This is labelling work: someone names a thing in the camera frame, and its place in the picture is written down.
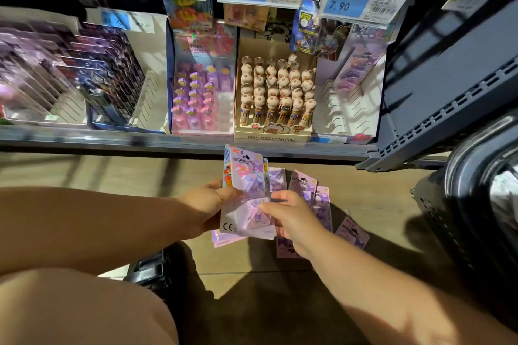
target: dark blue package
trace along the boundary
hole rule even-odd
[[[319,18],[322,0],[302,0],[295,12],[289,47],[298,52],[314,54],[319,58],[337,60],[351,24]]]

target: tile floor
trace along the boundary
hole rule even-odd
[[[430,171],[388,173],[354,166],[283,164],[330,188],[335,229],[350,211],[370,235],[366,250],[449,293],[469,299],[409,190]],[[221,177],[221,161],[0,153],[0,187],[54,185],[173,196]],[[214,249],[210,234],[185,242],[189,266],[189,344],[363,344],[308,262],[279,260],[271,241],[248,239]]]

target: gray metal panel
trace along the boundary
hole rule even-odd
[[[384,100],[398,133],[410,131],[514,58],[518,54],[517,17],[518,0],[514,0],[458,40],[452,33],[462,32],[466,23],[454,12],[444,13],[416,38],[412,32],[407,35],[401,42],[405,52],[393,60],[384,87]]]
[[[518,97],[518,56],[381,148],[367,171],[389,171]]]
[[[0,126],[0,150],[2,147],[28,147],[30,149],[86,149],[92,154],[99,150],[121,152],[156,152],[179,154],[220,154],[225,144],[259,152],[267,157],[293,159],[321,159],[329,161],[363,161],[375,145],[319,144],[287,142],[279,140],[255,140],[235,138],[185,139],[167,134],[145,134],[99,130],[52,129],[38,127]]]

